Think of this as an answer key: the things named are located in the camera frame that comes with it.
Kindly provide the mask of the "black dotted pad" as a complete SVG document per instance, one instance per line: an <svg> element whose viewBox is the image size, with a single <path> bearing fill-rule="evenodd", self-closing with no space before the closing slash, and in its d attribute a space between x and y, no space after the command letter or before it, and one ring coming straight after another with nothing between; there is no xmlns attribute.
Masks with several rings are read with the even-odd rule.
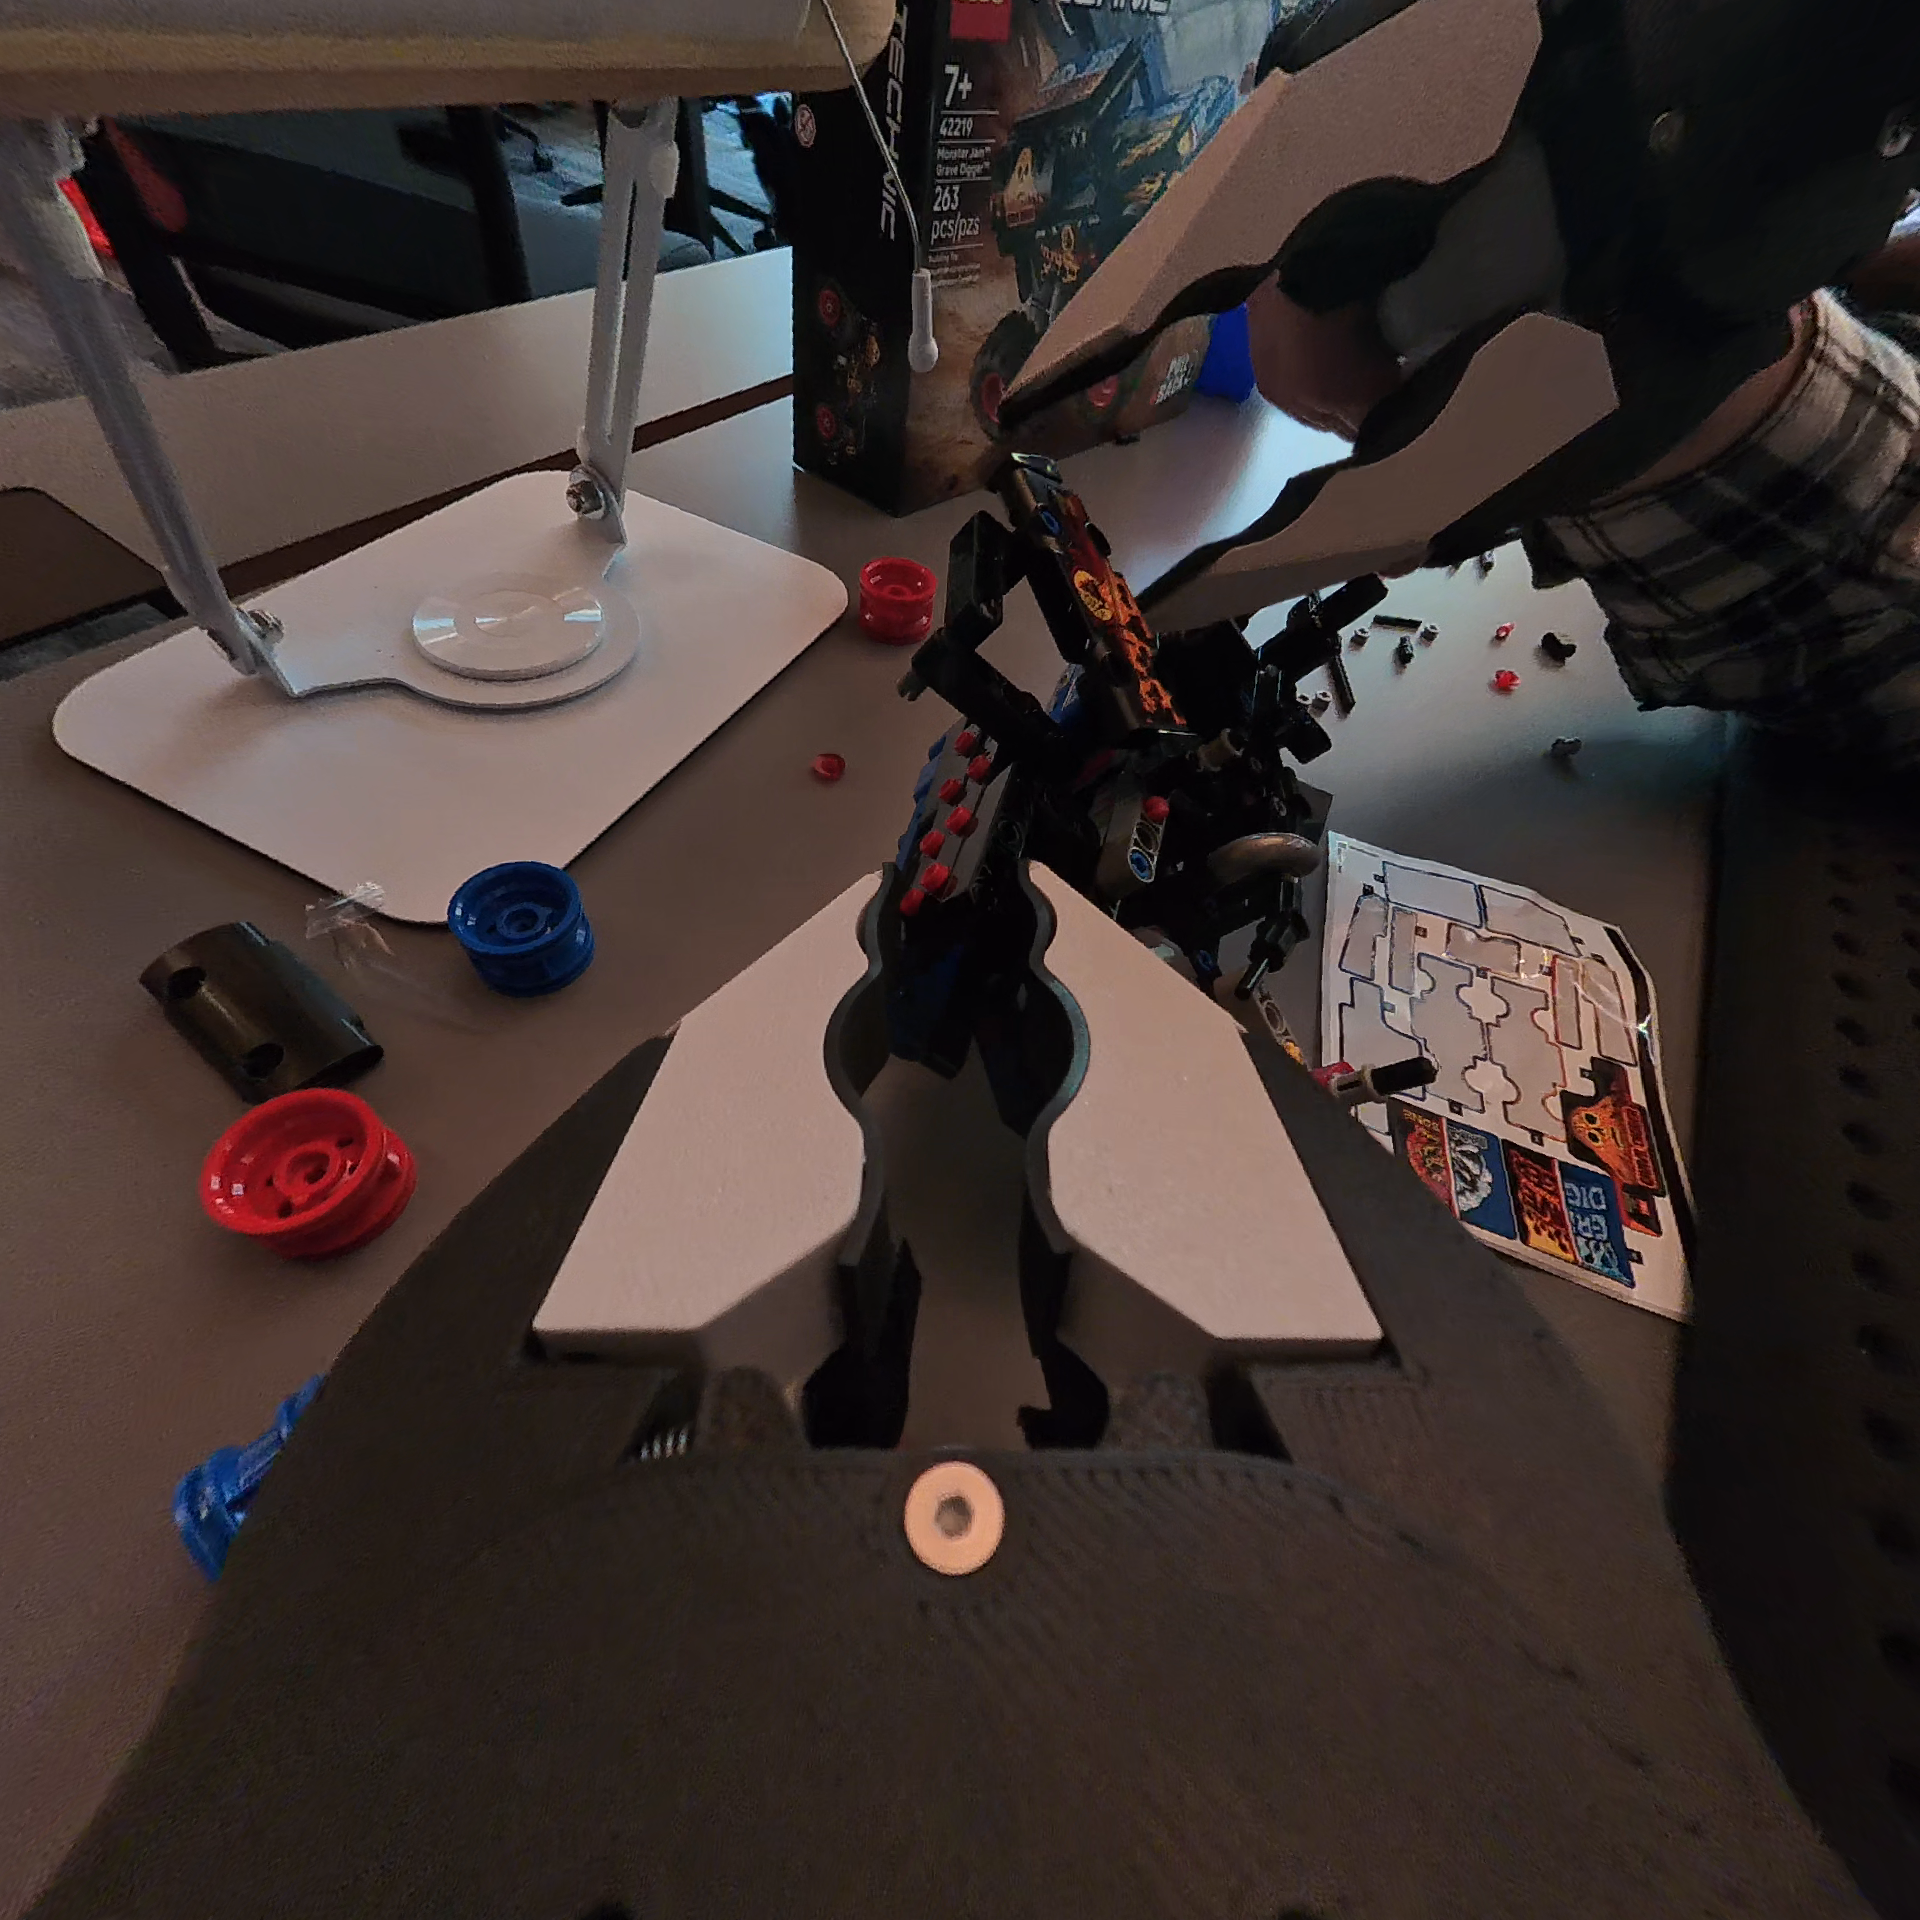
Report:
<svg viewBox="0 0 1920 1920"><path fill-rule="evenodd" d="M1916 777L1731 748L1670 1515L1791 1796L1916 1918Z"/></svg>

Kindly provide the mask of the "black cylinder part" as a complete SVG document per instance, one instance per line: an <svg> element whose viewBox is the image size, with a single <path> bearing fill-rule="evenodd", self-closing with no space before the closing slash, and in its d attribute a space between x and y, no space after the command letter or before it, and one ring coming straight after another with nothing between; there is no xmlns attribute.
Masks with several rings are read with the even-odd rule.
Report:
<svg viewBox="0 0 1920 1920"><path fill-rule="evenodd" d="M359 1011L255 924L175 941L139 973L139 986L248 1108L349 1089L386 1059Z"/></svg>

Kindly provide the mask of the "black toy set box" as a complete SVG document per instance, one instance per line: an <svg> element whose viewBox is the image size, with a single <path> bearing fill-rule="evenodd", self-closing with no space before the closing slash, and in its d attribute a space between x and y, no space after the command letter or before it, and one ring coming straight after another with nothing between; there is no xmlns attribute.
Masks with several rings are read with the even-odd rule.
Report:
<svg viewBox="0 0 1920 1920"><path fill-rule="evenodd" d="M909 518L987 485L1046 330L1214 142L1287 3L898 3L860 101L793 105L794 465ZM1039 456L1181 414L1214 320L1070 395Z"/></svg>

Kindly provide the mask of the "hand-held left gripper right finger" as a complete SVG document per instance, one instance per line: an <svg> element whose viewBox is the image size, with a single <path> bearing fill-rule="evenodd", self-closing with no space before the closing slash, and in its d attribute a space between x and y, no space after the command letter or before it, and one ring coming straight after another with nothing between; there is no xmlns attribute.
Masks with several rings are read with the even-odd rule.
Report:
<svg viewBox="0 0 1920 1920"><path fill-rule="evenodd" d="M1035 1208L1066 1252L1060 1343L1096 1376L1361 1360L1381 1346L1247 1029L1053 869L1030 869L1070 1068Z"/></svg>

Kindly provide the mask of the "scattered small brick parts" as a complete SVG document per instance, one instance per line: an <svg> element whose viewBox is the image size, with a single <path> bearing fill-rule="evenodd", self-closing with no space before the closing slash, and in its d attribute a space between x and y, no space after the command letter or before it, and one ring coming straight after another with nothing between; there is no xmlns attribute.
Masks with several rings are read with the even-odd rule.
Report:
<svg viewBox="0 0 1920 1920"><path fill-rule="evenodd" d="M1391 702L1436 742L1467 742L1456 715L1461 693L1479 693L1490 715L1523 727L1522 743L1568 766L1591 727L1578 720L1578 677L1596 617L1568 589L1535 589L1516 544L1468 560L1407 572L1385 593L1341 621L1334 656L1308 672L1304 710L1329 728L1352 724L1373 687L1416 693Z"/></svg>

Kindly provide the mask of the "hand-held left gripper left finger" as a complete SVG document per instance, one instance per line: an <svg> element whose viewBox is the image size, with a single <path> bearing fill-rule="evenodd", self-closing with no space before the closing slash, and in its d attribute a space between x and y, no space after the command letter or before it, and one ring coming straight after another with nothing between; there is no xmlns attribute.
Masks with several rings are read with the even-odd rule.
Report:
<svg viewBox="0 0 1920 1920"><path fill-rule="evenodd" d="M673 1026L530 1321L542 1357L700 1376L909 1357L921 1272L870 1112L888 894L860 877Z"/></svg>

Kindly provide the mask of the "white stand with base plate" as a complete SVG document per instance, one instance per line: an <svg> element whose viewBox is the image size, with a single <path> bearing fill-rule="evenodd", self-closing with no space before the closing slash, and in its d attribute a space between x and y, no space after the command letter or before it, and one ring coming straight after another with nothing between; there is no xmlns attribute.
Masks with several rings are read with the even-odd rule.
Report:
<svg viewBox="0 0 1920 1920"><path fill-rule="evenodd" d="M404 924L437 924L498 863L563 869L845 614L820 566L625 491L677 105L614 104L589 300L579 457L502 478L370 545L238 606L161 449L104 279L57 229L62 126L5 126L5 236L137 495L188 637L100 672L56 710L89 770L316 881L373 881ZM447 709L404 682L430 593L481 574L606 579L641 621L611 687L537 710Z"/></svg>

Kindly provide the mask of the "black office chair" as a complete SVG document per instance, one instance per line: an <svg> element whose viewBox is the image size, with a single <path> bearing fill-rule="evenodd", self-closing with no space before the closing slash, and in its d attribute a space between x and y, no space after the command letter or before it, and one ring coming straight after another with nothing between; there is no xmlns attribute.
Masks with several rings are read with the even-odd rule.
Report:
<svg viewBox="0 0 1920 1920"><path fill-rule="evenodd" d="M76 195L180 372L530 300L515 180L555 170L498 105L151 113L79 136Z"/></svg>

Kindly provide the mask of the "brick-built toy truck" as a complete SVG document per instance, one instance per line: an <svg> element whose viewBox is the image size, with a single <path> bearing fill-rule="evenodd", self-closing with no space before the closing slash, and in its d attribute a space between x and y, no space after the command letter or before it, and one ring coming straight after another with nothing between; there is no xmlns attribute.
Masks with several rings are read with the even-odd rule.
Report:
<svg viewBox="0 0 1920 1920"><path fill-rule="evenodd" d="M1026 1134L1061 1092L1066 1014L1035 959L1024 881L1060 877L1202 992L1232 937L1247 1007L1308 937L1326 798L1296 766L1329 750L1300 682L1385 596L1381 579L1308 593L1265 643L1247 621L1159 637L1108 537L1039 456L989 479L997 512L948 544L944 617L903 695L937 693L936 742L898 840L888 910L890 1053L943 1079L983 1059L997 1116Z"/></svg>

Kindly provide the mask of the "red wheel rim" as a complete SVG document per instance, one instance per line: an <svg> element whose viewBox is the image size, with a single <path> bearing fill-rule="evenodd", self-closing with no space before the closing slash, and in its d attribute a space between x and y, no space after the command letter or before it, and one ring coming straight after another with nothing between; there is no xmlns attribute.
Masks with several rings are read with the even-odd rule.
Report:
<svg viewBox="0 0 1920 1920"><path fill-rule="evenodd" d="M388 1230L419 1191L419 1166L362 1095L304 1089L228 1127L195 1191L215 1227L318 1261Z"/></svg>
<svg viewBox="0 0 1920 1920"><path fill-rule="evenodd" d="M937 572L909 559L873 559L859 567L859 626L893 650L915 650L936 631Z"/></svg>

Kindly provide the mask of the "blue wheel rim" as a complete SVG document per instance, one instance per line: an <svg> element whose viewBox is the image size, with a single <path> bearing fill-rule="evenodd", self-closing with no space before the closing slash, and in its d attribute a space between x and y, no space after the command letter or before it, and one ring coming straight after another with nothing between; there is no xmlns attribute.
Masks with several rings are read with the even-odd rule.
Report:
<svg viewBox="0 0 1920 1920"><path fill-rule="evenodd" d="M266 1428L238 1449L215 1449L189 1465L172 1491L172 1524L189 1566L215 1583L228 1569L228 1555L266 1482L271 1465L294 1439L294 1428L318 1399L326 1376L310 1376L294 1398L285 1398Z"/></svg>
<svg viewBox="0 0 1920 1920"><path fill-rule="evenodd" d="M498 997L555 997L595 964L579 884L545 863L502 863L447 902L447 929Z"/></svg>

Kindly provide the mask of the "person's right hand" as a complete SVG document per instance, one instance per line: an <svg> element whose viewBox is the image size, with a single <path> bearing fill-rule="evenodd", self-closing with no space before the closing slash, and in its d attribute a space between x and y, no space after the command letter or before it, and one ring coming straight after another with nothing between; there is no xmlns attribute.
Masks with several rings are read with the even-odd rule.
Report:
<svg viewBox="0 0 1920 1920"><path fill-rule="evenodd" d="M1262 395L1287 418L1357 440L1373 406L1405 384L1405 364L1372 305L1308 311L1279 281L1247 300Z"/></svg>

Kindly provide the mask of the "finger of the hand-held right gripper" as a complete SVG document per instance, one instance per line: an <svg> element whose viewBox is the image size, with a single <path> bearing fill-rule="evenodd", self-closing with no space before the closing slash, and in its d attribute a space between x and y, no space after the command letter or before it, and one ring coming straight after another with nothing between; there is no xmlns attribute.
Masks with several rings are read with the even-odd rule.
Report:
<svg viewBox="0 0 1920 1920"><path fill-rule="evenodd" d="M1138 589L1138 610L1154 631L1192 631L1409 572L1616 402L1596 330L1522 311L1467 335L1388 400L1344 461L1300 472L1254 523L1192 550Z"/></svg>
<svg viewBox="0 0 1920 1920"><path fill-rule="evenodd" d="M1120 373L1169 325L1247 305L1262 286L1308 311L1378 305L1352 275L1405 279L1396 229L1420 236L1523 126L1552 69L1563 3L1407 3L1347 46L1275 69L1070 298L1000 402L1006 449L1038 450L1070 395ZM1281 286L1334 231L1357 236L1304 290Z"/></svg>

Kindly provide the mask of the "clear plastic wrap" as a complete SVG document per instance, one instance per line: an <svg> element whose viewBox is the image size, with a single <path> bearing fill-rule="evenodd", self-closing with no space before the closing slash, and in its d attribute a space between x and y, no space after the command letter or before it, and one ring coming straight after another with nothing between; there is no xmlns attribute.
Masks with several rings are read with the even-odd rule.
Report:
<svg viewBox="0 0 1920 1920"><path fill-rule="evenodd" d="M332 969L362 1022L398 1019L460 1041L495 1033L464 964L445 941L412 947L393 935L386 905L386 890L362 881L304 910L307 958Z"/></svg>

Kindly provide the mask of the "sticker sheet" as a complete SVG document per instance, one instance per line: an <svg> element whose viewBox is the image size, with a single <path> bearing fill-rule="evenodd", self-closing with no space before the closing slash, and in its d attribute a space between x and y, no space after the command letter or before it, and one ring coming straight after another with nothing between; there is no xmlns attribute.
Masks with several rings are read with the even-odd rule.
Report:
<svg viewBox="0 0 1920 1920"><path fill-rule="evenodd" d="M1322 1064L1424 1064L1361 1108L1479 1247L1684 1322L1692 1191L1651 984L1621 929L1334 831Z"/></svg>

